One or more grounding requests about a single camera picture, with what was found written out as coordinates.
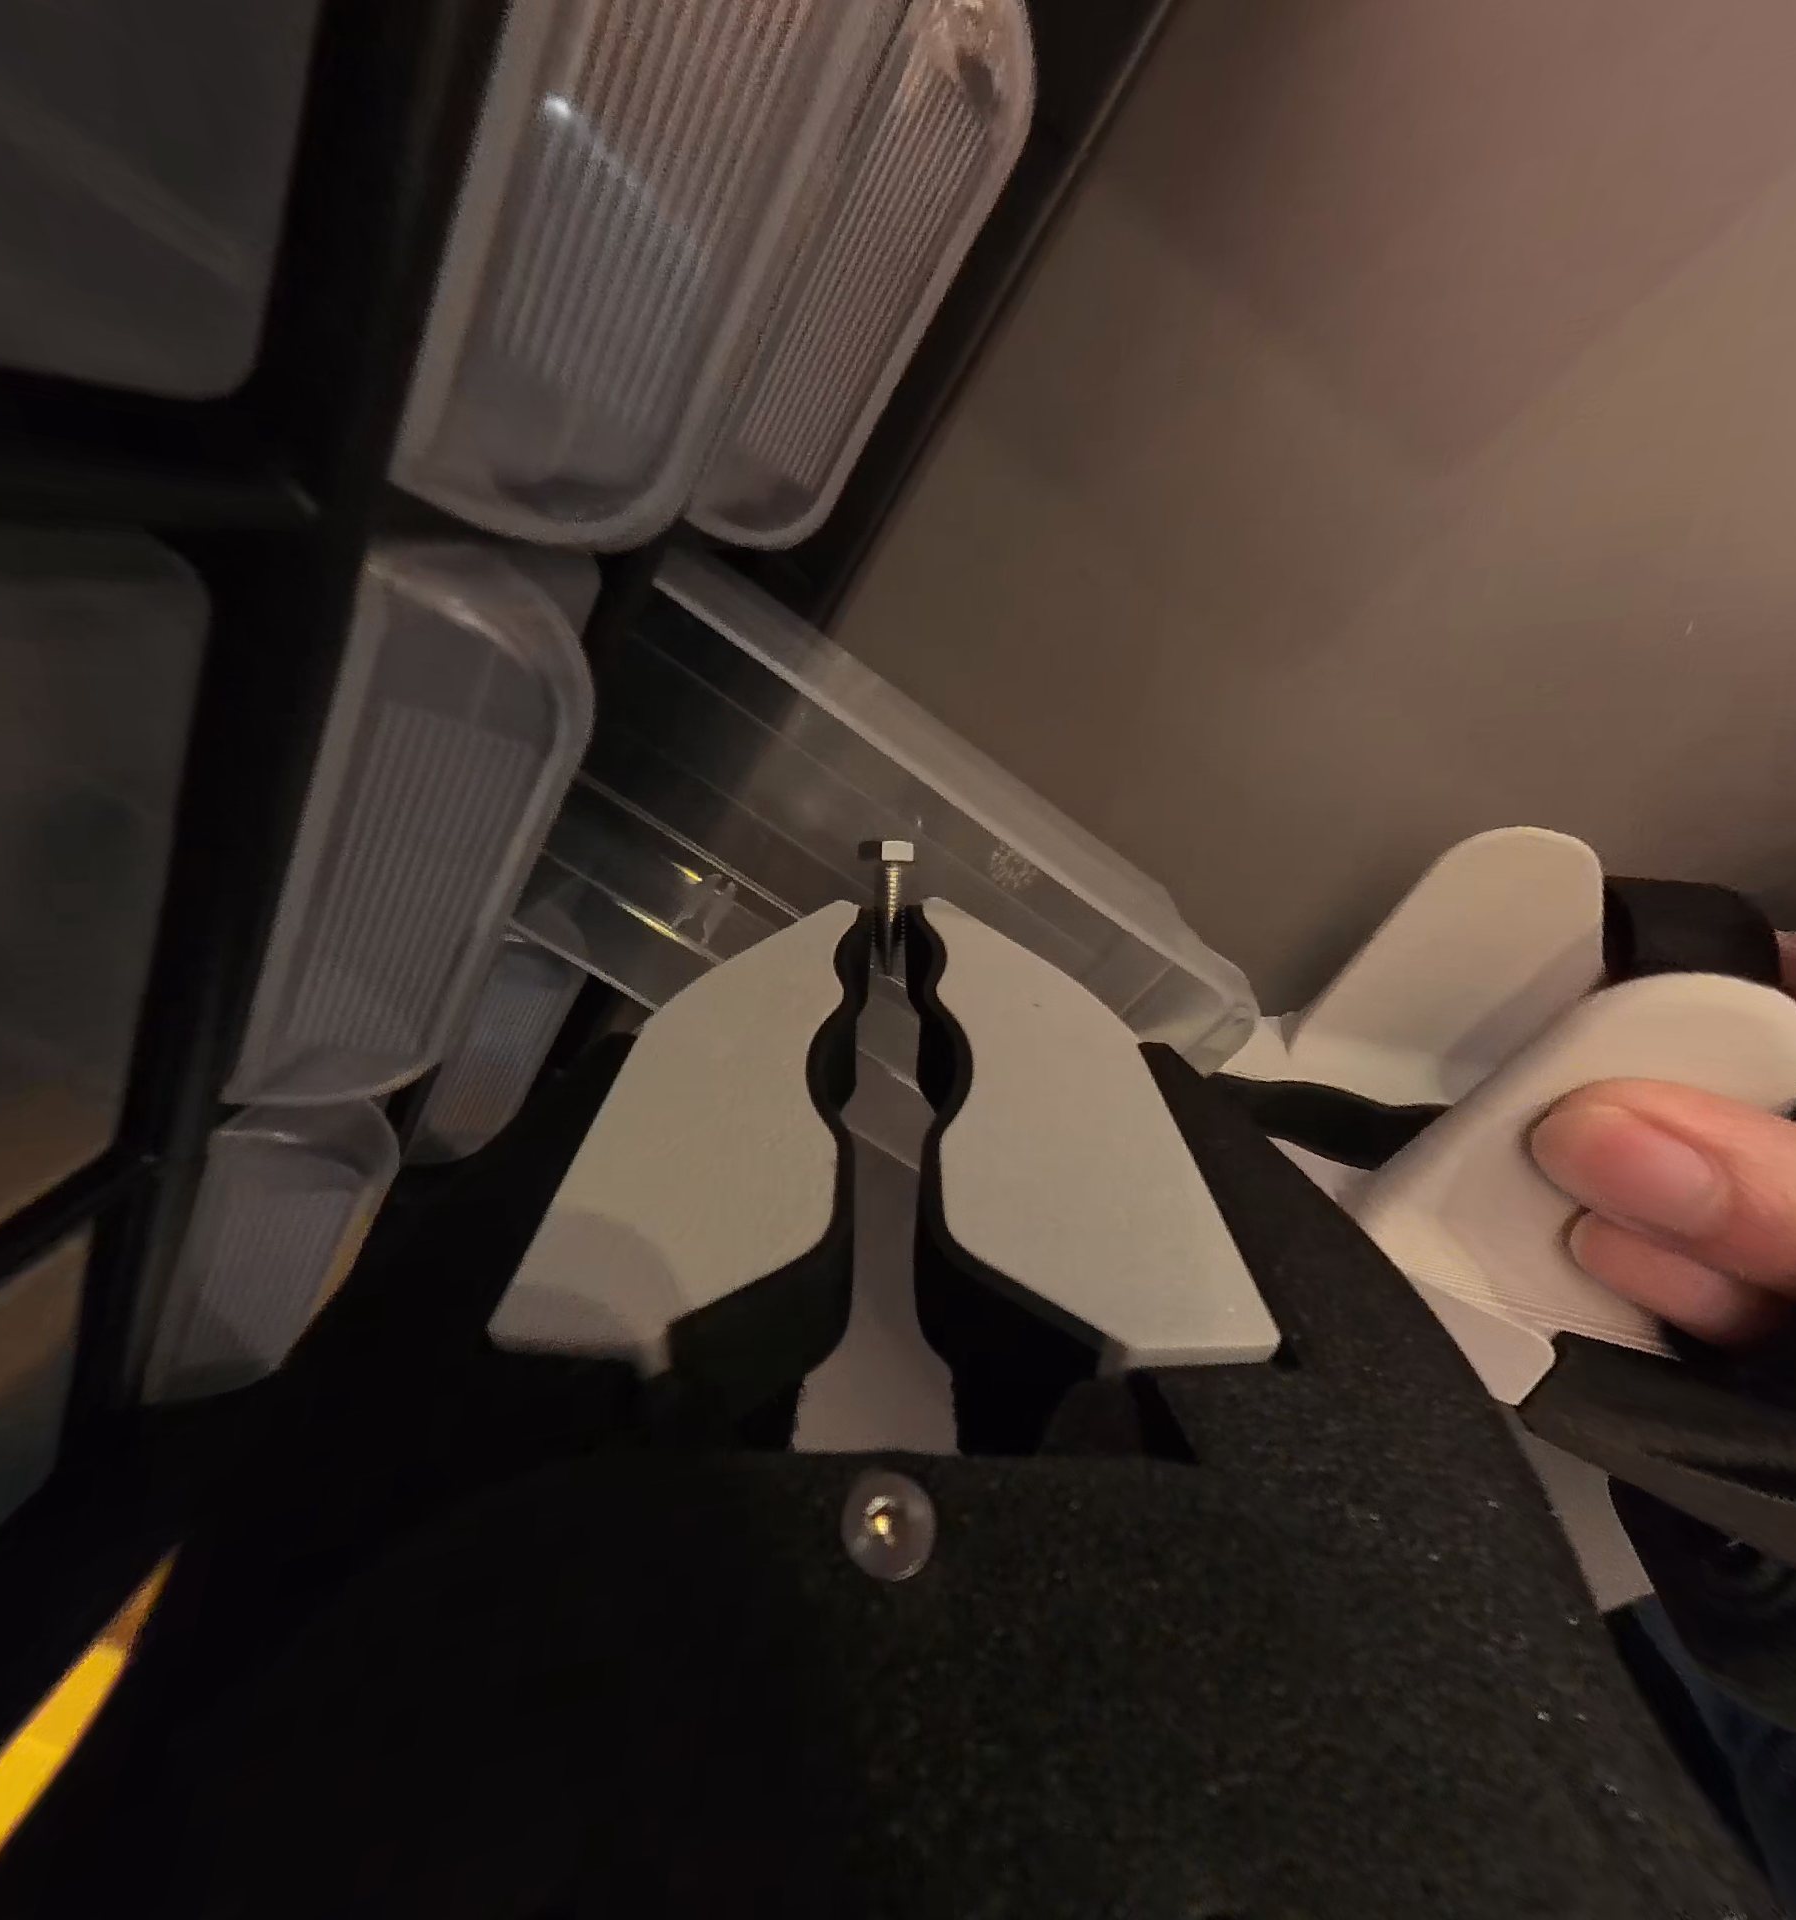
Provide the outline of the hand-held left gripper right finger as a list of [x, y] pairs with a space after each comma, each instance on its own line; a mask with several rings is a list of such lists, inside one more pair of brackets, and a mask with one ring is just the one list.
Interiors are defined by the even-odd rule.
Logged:
[[950, 901], [913, 911], [924, 1224], [1101, 1374], [1250, 1366], [1271, 1314], [1152, 1069], [1103, 1001]]

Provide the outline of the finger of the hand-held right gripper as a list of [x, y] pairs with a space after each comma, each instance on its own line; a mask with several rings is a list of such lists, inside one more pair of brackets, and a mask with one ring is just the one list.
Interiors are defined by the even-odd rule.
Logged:
[[1245, 1093], [1438, 1114], [1605, 977], [1605, 872], [1560, 832], [1501, 827], [1438, 855], [1303, 1009], [1221, 1069]]
[[1380, 1252], [1536, 1438], [1796, 1571], [1796, 1380], [1682, 1360], [1532, 1173], [1380, 1173]]

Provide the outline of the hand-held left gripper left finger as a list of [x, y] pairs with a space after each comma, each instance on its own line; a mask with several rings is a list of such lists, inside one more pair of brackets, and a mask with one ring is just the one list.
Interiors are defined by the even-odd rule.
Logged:
[[486, 1333], [641, 1374], [808, 1374], [851, 1304], [862, 911], [717, 964], [624, 1057]]

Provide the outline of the small metal screw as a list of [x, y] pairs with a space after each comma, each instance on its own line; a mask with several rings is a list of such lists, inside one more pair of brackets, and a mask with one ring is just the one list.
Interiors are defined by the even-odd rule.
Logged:
[[886, 977], [898, 977], [905, 956], [907, 881], [914, 844], [902, 838], [866, 839], [862, 860], [873, 868], [873, 948]]

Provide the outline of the clear plastic drawer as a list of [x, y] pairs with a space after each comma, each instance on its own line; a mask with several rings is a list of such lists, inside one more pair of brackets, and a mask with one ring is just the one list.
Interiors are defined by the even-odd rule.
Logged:
[[596, 718], [515, 914], [643, 1006], [835, 902], [869, 844], [1196, 1071], [1250, 1037], [1243, 973], [1165, 887], [751, 581], [672, 555], [589, 644]]

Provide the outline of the black drawer cabinet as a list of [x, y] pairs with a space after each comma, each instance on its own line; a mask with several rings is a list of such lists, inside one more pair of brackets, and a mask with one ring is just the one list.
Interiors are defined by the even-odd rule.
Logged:
[[0, 343], [0, 1305], [84, 1240], [52, 1473], [0, 1521], [0, 1729], [179, 1534], [251, 1531], [262, 1574], [361, 1488], [394, 1507], [667, 1428], [622, 1366], [494, 1357], [494, 1259], [589, 1120], [628, 1001], [579, 991], [523, 1118], [394, 1183], [282, 1385], [143, 1412], [141, 1320], [227, 1108], [367, 540], [447, 523], [386, 485], [394, 377], [447, 218], [497, 5], [0, 5], [0, 277], [68, 331], [83, 269], [190, 277], [99, 204], [146, 160], [179, 214], [245, 160], [277, 207], [251, 366], [165, 397]]

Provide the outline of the person's right hand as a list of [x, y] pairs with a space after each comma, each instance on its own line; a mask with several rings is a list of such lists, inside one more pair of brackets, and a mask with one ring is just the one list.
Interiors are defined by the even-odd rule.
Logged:
[[1530, 1155], [1576, 1208], [1573, 1264], [1612, 1297], [1726, 1352], [1796, 1317], [1796, 1118], [1609, 1078], [1555, 1104]]

